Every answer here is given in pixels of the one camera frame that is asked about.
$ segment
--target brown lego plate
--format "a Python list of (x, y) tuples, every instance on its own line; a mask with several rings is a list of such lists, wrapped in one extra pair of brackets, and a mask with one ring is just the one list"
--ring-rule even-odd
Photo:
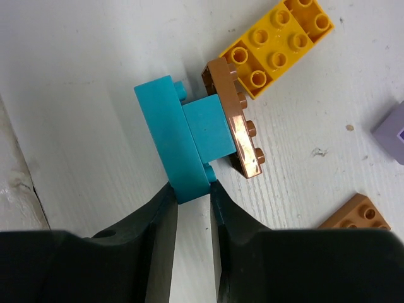
[(372, 201), (363, 194), (356, 194), (319, 227), (319, 229), (367, 228), (390, 230), (390, 226)]
[(260, 148), (255, 148), (251, 137), (257, 131), (252, 121), (246, 121), (243, 109), (247, 107), (246, 96), (237, 93), (234, 81), (237, 71), (232, 64), (227, 64), (224, 57), (209, 61), (202, 73), (208, 95), (218, 94), (222, 103), (227, 123), (234, 140), (237, 153), (230, 155), (232, 166), (245, 178), (262, 173), (261, 164), (265, 156)]

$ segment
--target lego brick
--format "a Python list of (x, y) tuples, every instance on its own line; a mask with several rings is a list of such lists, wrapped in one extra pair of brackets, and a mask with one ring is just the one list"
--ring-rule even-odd
[(373, 136), (398, 163), (404, 165), (404, 102), (374, 130)]
[(283, 0), (220, 54), (255, 99), (334, 25), (316, 0)]
[(186, 98), (182, 83), (166, 76), (134, 91), (178, 203), (208, 194), (216, 177), (209, 165), (202, 164), (182, 111)]
[(182, 106), (202, 163), (235, 153), (232, 134), (218, 95)]
[(390, 226), (367, 196), (356, 194), (319, 229), (387, 229)]
[(256, 136), (256, 128), (252, 121), (246, 121), (244, 117), (243, 109), (247, 107), (247, 100), (235, 88), (237, 71), (233, 64), (227, 64), (225, 58), (212, 60), (205, 67), (202, 79), (208, 94), (217, 93), (222, 103), (237, 150), (237, 153), (230, 156), (233, 167), (246, 178), (259, 175), (265, 157), (260, 148), (254, 147), (251, 139)]

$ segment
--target purple lego brick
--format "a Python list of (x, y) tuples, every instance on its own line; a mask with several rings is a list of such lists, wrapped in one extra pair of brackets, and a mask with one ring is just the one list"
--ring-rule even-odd
[(373, 136), (398, 163), (404, 165), (404, 102), (383, 121)]
[(404, 143), (404, 128), (400, 131), (398, 138)]

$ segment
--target white painted wood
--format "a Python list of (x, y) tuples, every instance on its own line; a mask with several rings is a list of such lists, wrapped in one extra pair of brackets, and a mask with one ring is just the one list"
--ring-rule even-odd
[[(360, 192), (404, 239), (404, 167), (369, 131), (404, 100), (404, 4), (320, 3), (335, 31), (246, 110), (263, 174), (213, 166), (271, 228), (317, 227)], [(133, 86), (171, 74), (202, 97), (205, 63), (275, 4), (5, 1), (0, 93), (51, 227), (92, 235), (148, 201), (167, 178)], [(208, 197), (180, 207), (172, 302), (215, 300), (209, 209)]]
[(49, 229), (0, 97), (0, 231)]

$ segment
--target teal lego brick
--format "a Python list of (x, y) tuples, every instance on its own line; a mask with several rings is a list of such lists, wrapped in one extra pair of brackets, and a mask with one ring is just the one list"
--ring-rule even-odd
[(202, 163), (236, 152), (217, 94), (182, 106)]
[(136, 86), (134, 92), (178, 203), (208, 194), (216, 177), (203, 165), (182, 110), (184, 85), (165, 76)]

